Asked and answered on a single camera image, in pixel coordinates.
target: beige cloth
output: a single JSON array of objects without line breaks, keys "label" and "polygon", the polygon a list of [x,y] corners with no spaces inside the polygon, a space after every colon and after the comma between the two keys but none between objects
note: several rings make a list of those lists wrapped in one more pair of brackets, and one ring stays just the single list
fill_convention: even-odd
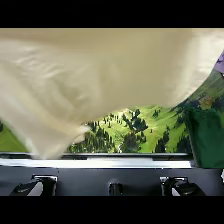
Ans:
[{"label": "beige cloth", "polygon": [[42,159],[81,124],[131,106],[174,106],[208,77],[224,29],[0,29],[0,117]]}]

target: grassy hill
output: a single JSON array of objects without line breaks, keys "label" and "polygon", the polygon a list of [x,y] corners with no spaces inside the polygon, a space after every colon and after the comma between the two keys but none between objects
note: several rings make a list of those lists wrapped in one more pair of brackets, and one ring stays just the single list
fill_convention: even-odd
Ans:
[{"label": "grassy hill", "polygon": [[[130,137],[131,133],[134,133],[135,136],[140,136],[142,134],[140,131],[136,131],[135,127],[134,129],[130,129],[130,126],[124,121],[123,115],[130,121],[131,127],[134,125],[137,118],[140,118],[141,121],[145,120],[146,125],[148,126],[142,131],[144,137],[146,137],[146,142],[135,139],[134,141],[137,142],[138,149],[137,151],[133,150],[133,152],[158,152],[156,150],[158,150],[159,141],[164,141],[165,152],[177,152],[179,147],[177,146],[178,143],[180,143],[184,137],[188,136],[186,126],[181,120],[181,116],[183,115],[183,105],[192,104],[192,106],[200,106],[202,109],[209,109],[212,107],[214,101],[218,97],[221,97],[223,93],[224,79],[218,72],[212,71],[211,75],[202,86],[177,107],[162,108],[157,105],[148,107],[136,106],[130,109],[125,108],[120,111],[115,111],[112,113],[114,117],[108,115],[95,122],[96,124],[93,126],[94,130],[91,131],[91,135],[87,136],[86,141],[79,146],[72,145],[69,148],[69,152],[122,152],[121,146],[122,144],[124,145],[125,138]],[[136,119],[131,121],[133,114],[135,114],[134,112],[137,109],[139,109],[140,114]],[[220,110],[219,113],[222,115],[224,121],[224,111]],[[99,135],[99,129],[103,130],[103,134],[101,133],[101,135]],[[168,134],[168,141],[163,139],[164,133]],[[0,132],[0,150],[10,152],[26,151],[25,147],[5,126],[3,131]]]}]

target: landscape picture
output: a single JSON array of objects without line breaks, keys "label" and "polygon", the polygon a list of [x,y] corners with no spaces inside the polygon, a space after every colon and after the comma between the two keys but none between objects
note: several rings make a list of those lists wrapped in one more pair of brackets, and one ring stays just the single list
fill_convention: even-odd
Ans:
[{"label": "landscape picture", "polygon": [[[224,78],[213,70],[189,98],[173,108],[135,106],[89,121],[85,141],[72,144],[69,153],[188,153],[191,145],[184,122],[184,107],[215,109],[224,121]],[[26,152],[13,133],[0,123],[0,150]]]}]

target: dark green fabric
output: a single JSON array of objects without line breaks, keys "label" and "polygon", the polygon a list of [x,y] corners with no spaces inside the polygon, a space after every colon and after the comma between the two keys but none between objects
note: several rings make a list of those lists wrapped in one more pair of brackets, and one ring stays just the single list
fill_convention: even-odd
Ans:
[{"label": "dark green fabric", "polygon": [[199,167],[224,168],[224,128],[213,110],[185,108],[185,121]]}]

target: purple object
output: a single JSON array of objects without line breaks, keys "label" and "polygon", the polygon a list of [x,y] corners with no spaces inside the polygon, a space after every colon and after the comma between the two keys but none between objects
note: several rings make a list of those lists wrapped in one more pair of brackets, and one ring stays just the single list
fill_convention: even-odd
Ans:
[{"label": "purple object", "polygon": [[218,61],[215,64],[214,69],[224,74],[224,52],[220,55]]}]

